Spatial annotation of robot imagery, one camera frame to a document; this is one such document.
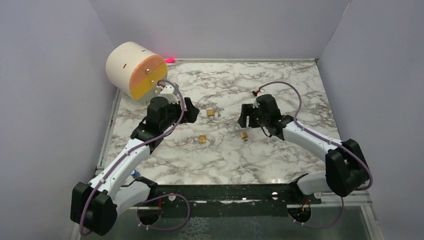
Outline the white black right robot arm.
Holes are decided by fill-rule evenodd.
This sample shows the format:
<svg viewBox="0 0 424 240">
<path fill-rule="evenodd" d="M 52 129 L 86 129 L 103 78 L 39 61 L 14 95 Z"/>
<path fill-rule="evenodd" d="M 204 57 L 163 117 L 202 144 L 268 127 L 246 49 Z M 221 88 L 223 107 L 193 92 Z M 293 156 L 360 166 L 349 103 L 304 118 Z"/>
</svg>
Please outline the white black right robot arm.
<svg viewBox="0 0 424 240">
<path fill-rule="evenodd" d="M 296 144 L 324 162 L 323 171 L 303 175 L 291 182 L 288 196 L 296 204 L 315 193 L 332 192 L 346 197 L 371 182 L 367 162 L 355 140 L 333 139 L 307 129 L 293 116 L 281 114 L 270 94 L 257 97 L 253 103 L 242 104 L 237 123 L 241 128 L 267 130 L 269 136 Z"/>
</svg>

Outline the brass padlock with key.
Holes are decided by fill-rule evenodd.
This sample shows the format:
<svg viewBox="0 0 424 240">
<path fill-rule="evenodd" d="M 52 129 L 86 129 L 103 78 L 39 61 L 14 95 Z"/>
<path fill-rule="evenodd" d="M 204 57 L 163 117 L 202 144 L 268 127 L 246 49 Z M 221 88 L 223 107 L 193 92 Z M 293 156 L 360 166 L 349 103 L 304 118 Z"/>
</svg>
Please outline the brass padlock with key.
<svg viewBox="0 0 424 240">
<path fill-rule="evenodd" d="M 208 109 L 206 111 L 206 116 L 208 119 L 219 118 L 221 116 L 220 112 L 215 109 Z"/>
</svg>

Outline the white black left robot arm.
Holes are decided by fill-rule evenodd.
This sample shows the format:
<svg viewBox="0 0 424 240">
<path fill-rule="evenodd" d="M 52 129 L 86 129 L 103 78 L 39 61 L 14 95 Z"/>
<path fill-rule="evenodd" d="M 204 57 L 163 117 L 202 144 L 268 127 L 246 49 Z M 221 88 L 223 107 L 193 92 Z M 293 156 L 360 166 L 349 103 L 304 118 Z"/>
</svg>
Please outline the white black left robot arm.
<svg viewBox="0 0 424 240">
<path fill-rule="evenodd" d="M 152 205 L 157 200 L 157 184 L 138 176 L 124 186 L 136 167 L 148 159 L 153 151 L 180 123 L 195 123 L 200 110 L 190 98 L 183 103 L 172 103 L 163 96 L 149 102 L 146 117 L 131 133 L 124 149 L 99 175 L 89 183 L 78 182 L 71 195 L 70 220 L 84 231 L 104 236 L 115 224 L 117 217 L 138 203 Z"/>
</svg>

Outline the small brass padlock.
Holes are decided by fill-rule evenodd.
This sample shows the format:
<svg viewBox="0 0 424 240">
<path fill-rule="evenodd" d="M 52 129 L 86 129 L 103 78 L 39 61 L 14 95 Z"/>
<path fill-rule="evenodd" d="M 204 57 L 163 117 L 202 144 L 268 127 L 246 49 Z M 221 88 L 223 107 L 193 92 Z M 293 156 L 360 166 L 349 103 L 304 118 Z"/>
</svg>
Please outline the small brass padlock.
<svg viewBox="0 0 424 240">
<path fill-rule="evenodd" d="M 240 134 L 240 138 L 244 141 L 244 142 L 247 142 L 248 141 L 248 134 L 247 134 L 247 132 L 245 132 L 245 131 L 242 131 Z"/>
</svg>

